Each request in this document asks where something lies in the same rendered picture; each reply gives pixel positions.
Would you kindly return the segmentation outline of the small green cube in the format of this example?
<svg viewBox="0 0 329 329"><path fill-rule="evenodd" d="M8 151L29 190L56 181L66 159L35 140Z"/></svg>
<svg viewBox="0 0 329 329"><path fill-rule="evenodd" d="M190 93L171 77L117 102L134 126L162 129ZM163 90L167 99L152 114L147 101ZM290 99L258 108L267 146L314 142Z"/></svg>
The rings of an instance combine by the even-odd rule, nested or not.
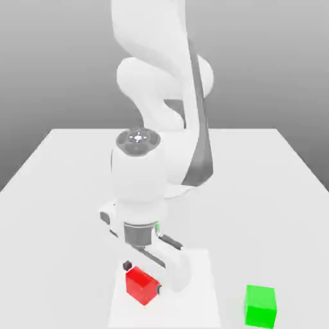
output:
<svg viewBox="0 0 329 329"><path fill-rule="evenodd" d="M264 329L274 329L277 314L275 289L247 285L244 299L244 323Z"/></svg>

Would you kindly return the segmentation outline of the small red cube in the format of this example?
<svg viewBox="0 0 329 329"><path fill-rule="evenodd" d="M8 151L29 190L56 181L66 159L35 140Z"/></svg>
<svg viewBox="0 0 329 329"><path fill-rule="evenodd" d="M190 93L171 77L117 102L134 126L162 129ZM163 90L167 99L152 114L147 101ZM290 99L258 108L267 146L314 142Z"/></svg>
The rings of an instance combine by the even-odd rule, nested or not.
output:
<svg viewBox="0 0 329 329"><path fill-rule="evenodd" d="M143 306L157 296L159 282L137 266L125 274L125 283L127 293Z"/></svg>

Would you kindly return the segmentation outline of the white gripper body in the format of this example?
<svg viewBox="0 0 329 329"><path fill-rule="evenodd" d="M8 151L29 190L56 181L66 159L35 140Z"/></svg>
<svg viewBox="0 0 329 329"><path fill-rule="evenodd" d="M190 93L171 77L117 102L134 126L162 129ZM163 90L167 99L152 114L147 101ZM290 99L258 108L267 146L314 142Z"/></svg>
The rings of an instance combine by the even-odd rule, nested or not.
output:
<svg viewBox="0 0 329 329"><path fill-rule="evenodd" d="M125 244L125 259L173 292L184 290L191 280L191 259L184 247L177 249L162 240L144 249Z"/></svg>

